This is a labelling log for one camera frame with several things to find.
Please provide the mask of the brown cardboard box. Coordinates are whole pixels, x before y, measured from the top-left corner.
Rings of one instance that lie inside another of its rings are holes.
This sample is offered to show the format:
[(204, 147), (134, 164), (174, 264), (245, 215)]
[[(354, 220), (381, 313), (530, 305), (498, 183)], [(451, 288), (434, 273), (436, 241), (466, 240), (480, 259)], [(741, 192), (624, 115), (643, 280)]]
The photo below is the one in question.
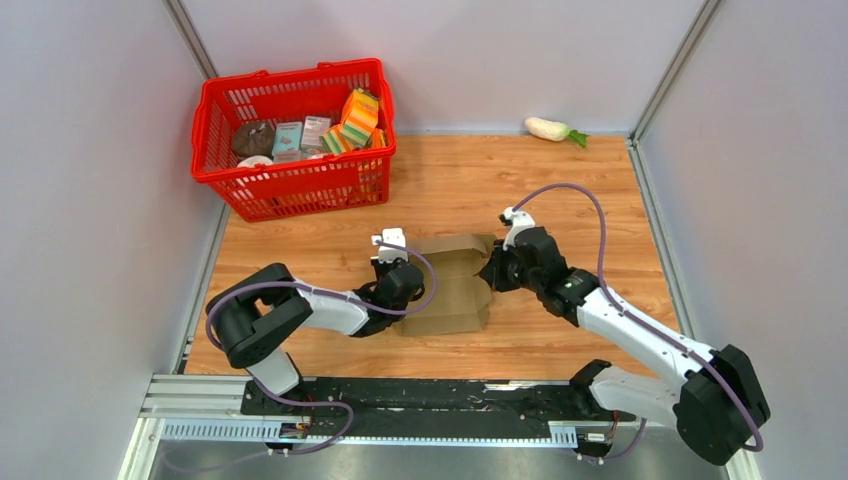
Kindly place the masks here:
[(420, 337), (483, 330), (493, 292), (479, 272), (490, 259), (495, 240), (492, 233), (409, 240), (408, 246), (434, 267), (431, 274), (419, 259), (410, 259), (424, 273), (425, 288), (434, 289), (435, 295), (422, 310), (395, 324), (398, 333)]

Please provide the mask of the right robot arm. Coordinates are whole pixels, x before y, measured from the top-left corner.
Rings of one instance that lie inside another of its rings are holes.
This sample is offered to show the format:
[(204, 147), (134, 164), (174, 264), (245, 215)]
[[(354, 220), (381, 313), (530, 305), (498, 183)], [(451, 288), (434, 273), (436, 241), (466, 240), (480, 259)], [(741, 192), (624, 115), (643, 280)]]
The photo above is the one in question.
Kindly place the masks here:
[(636, 375), (594, 360), (573, 378), (579, 416), (621, 411), (674, 428), (701, 459), (725, 465), (742, 449), (763, 446), (771, 411), (749, 356), (676, 332), (629, 304), (593, 273), (570, 267), (542, 227), (497, 239), (479, 272), (495, 292), (526, 289), (550, 314), (599, 335), (651, 371)]

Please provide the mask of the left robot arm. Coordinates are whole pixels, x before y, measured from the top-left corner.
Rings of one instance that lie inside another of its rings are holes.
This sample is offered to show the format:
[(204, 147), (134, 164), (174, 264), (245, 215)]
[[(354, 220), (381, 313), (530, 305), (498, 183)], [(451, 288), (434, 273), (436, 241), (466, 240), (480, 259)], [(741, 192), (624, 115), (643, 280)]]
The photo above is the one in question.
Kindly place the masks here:
[(395, 260), (352, 291), (323, 290), (298, 281), (273, 263), (213, 297), (207, 333), (231, 367), (244, 369), (267, 389), (267, 401), (291, 415), (304, 405), (302, 376), (281, 345), (300, 328), (368, 337), (404, 319), (425, 292), (421, 269)]

